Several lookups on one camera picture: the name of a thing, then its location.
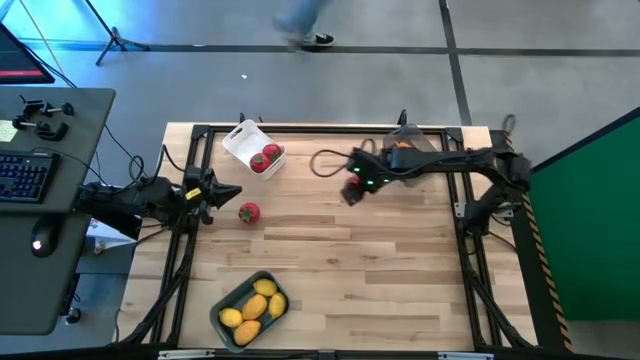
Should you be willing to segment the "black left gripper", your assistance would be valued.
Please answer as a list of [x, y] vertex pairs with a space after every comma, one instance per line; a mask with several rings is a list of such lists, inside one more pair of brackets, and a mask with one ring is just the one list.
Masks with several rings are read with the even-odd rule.
[[212, 189], [220, 190], [213, 192], [213, 205], [221, 208], [226, 203], [234, 199], [242, 192], [239, 185], [222, 183], [214, 171], [210, 168], [201, 169], [198, 167], [187, 167], [184, 173], [184, 197], [187, 192], [194, 188], [199, 188], [201, 194], [191, 200], [187, 200], [188, 208], [196, 212], [203, 224], [212, 224], [213, 217], [210, 215]]

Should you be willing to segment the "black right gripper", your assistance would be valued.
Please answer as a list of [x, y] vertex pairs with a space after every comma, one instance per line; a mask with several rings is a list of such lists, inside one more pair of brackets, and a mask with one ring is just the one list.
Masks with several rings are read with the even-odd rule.
[[392, 150], [383, 149], [374, 154], [363, 149], [349, 154], [347, 170], [357, 174], [358, 186], [346, 185], [341, 195], [349, 206], [361, 201], [361, 192], [376, 193], [381, 187], [399, 179], [396, 171], [391, 169]]

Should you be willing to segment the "orange-yellow toy mango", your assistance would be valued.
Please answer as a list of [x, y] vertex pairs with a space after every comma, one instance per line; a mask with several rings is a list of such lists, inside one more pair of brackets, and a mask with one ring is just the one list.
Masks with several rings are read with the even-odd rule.
[[234, 342], [238, 346], [246, 346], [253, 341], [261, 330], [261, 323], [256, 320], [246, 320], [234, 330]]
[[267, 309], [267, 298], [261, 294], [256, 294], [250, 297], [243, 305], [241, 315], [244, 320], [256, 320]]

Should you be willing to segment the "white plastic basket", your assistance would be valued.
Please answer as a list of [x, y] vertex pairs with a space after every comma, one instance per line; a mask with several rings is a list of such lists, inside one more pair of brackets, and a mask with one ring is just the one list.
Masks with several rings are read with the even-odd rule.
[[286, 148], [281, 146], [282, 154], [263, 172], [255, 172], [251, 168], [251, 158], [261, 152], [265, 146], [275, 144], [275, 141], [251, 119], [237, 125], [224, 137], [222, 144], [239, 163], [262, 181], [271, 178], [286, 162]]

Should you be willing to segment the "clear plastic bin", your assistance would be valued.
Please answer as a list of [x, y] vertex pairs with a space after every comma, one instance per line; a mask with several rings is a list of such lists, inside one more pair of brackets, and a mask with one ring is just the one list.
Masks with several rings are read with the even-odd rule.
[[413, 148], [423, 152], [436, 151], [436, 148], [429, 141], [429, 138], [414, 124], [400, 126], [398, 129], [385, 135], [383, 138], [383, 147], [394, 148], [393, 145], [398, 141], [411, 143]]

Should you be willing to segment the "teal plastic bin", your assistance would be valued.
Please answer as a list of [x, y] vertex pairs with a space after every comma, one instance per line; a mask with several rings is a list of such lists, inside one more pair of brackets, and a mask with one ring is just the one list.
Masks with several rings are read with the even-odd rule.
[[264, 270], [258, 271], [256, 273], [254, 273], [253, 275], [251, 275], [249, 278], [247, 278], [244, 282], [240, 283], [232, 291], [230, 291], [227, 295], [225, 295], [221, 300], [219, 300], [211, 308], [210, 314], [209, 314], [210, 323], [211, 323], [212, 327], [214, 328], [215, 332], [220, 337], [223, 345], [229, 351], [231, 351], [233, 353], [241, 353], [249, 344], [247, 344], [246, 346], [238, 346], [238, 345], [235, 344], [235, 342], [234, 342], [234, 330], [236, 328], [229, 328], [229, 327], [224, 326], [219, 321], [219, 312], [223, 308], [227, 308], [227, 307], [235, 308], [235, 309], [241, 311], [242, 307], [246, 303], [246, 301], [250, 297], [252, 297], [253, 295], [257, 294], [254, 291], [253, 283], [256, 280], [260, 279], [260, 278], [268, 278], [268, 279], [273, 280], [276, 283], [276, 285], [278, 287], [278, 292], [283, 293], [287, 298], [287, 309], [286, 309], [285, 313], [281, 317], [273, 319], [270, 316], [270, 314], [268, 312], [268, 307], [267, 307], [265, 312], [258, 319], [256, 319], [256, 321], [259, 321], [261, 323], [260, 333], [249, 344], [254, 342], [264, 332], [268, 331], [271, 327], [273, 327], [276, 323], [278, 323], [280, 321], [280, 319], [282, 317], [284, 317], [287, 314], [287, 312], [289, 311], [290, 301], [289, 301], [288, 295], [286, 294], [286, 292], [284, 291], [282, 286], [277, 282], [276, 278], [271, 273], [269, 273], [268, 271], [264, 271]]

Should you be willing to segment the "dark grey desk top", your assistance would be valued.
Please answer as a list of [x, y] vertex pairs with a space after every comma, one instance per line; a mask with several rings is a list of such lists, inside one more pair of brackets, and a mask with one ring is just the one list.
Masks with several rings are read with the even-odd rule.
[[90, 218], [69, 215], [52, 254], [31, 251], [36, 216], [0, 215], [0, 335], [53, 331], [69, 292]]
[[26, 100], [44, 100], [54, 107], [69, 102], [74, 116], [54, 113], [52, 117], [36, 115], [34, 122], [46, 121], [55, 128], [64, 122], [69, 126], [59, 142], [38, 138], [32, 130], [18, 130], [10, 143], [0, 142], [0, 151], [40, 151], [61, 155], [56, 175], [40, 204], [0, 202], [0, 213], [66, 213], [71, 210], [79, 186], [83, 183], [103, 127], [113, 105], [116, 92], [107, 88], [56, 88], [0, 86], [0, 120], [11, 121], [20, 115]]

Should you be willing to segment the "person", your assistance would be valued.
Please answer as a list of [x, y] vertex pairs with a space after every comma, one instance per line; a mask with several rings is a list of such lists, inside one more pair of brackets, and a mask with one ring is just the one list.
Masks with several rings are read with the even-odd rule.
[[300, 0], [291, 11], [273, 18], [273, 26], [294, 48], [311, 51], [320, 48], [313, 45], [316, 22], [332, 0]]

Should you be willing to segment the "black C-clamp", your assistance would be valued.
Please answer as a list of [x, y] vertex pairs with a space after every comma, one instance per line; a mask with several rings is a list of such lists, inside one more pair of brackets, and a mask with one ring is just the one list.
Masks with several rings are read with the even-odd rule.
[[67, 134], [69, 126], [62, 122], [56, 128], [52, 128], [48, 123], [40, 121], [32, 123], [23, 116], [17, 116], [12, 120], [12, 126], [17, 130], [31, 128], [34, 134], [41, 140], [59, 142]]
[[59, 107], [54, 107], [51, 103], [44, 100], [26, 100], [23, 96], [20, 96], [23, 103], [22, 116], [25, 119], [30, 119], [36, 114], [52, 117], [54, 113], [62, 113], [66, 116], [74, 116], [75, 109], [69, 102], [61, 104]]

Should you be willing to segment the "black computer mouse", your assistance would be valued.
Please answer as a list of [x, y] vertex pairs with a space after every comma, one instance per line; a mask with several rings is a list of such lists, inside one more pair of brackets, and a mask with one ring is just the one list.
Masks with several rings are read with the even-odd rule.
[[48, 257], [58, 243], [62, 218], [57, 215], [42, 216], [34, 225], [31, 233], [31, 251], [36, 257]]

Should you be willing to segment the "black tripod stand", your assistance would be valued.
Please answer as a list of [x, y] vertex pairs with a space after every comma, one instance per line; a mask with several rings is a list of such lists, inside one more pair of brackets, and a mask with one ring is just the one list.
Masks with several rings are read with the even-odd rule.
[[91, 0], [83, 0], [83, 1], [89, 7], [90, 11], [93, 13], [93, 15], [99, 21], [100, 25], [104, 28], [104, 30], [109, 35], [109, 41], [107, 42], [100, 56], [95, 62], [96, 66], [100, 66], [105, 56], [107, 55], [107, 53], [111, 50], [115, 50], [116, 48], [119, 48], [123, 52], [126, 52], [129, 47], [135, 47], [141, 51], [151, 50], [150, 46], [147, 44], [143, 44], [143, 43], [139, 43], [139, 42], [135, 42], [135, 41], [123, 38], [117, 27], [109, 27], [107, 25], [103, 17], [99, 14], [97, 9], [92, 4]]

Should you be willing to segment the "black keyboard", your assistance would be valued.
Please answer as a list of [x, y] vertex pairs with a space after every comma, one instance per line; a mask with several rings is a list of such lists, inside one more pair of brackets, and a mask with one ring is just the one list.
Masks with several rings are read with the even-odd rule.
[[0, 151], [0, 202], [42, 203], [59, 162], [50, 152]]

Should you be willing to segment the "green floor panel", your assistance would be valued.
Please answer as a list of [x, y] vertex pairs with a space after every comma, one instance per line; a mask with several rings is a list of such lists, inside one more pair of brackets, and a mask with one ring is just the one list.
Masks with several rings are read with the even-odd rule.
[[570, 321], [640, 321], [640, 107], [536, 165], [529, 197]]

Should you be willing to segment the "black aluminium table frame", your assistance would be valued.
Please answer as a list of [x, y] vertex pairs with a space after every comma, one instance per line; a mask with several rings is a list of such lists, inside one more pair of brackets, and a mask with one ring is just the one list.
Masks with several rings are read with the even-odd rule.
[[[290, 309], [256, 339], [258, 349], [472, 348], [452, 205], [482, 195], [490, 182], [479, 174], [434, 174], [410, 188], [390, 184], [349, 206], [340, 196], [344, 157], [357, 146], [379, 146], [384, 133], [269, 127], [287, 159], [267, 181], [214, 144], [216, 174], [242, 192], [198, 231], [181, 347], [220, 347], [211, 307], [266, 270], [288, 294]], [[254, 224], [238, 217], [247, 202], [261, 210]]]

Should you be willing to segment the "silver metal bracket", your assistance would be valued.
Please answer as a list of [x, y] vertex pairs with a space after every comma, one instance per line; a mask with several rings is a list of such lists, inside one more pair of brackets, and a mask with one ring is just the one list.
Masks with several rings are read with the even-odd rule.
[[478, 352], [438, 352], [438, 360], [495, 360], [494, 354]]
[[198, 360], [214, 357], [214, 349], [176, 349], [160, 351], [157, 360]]

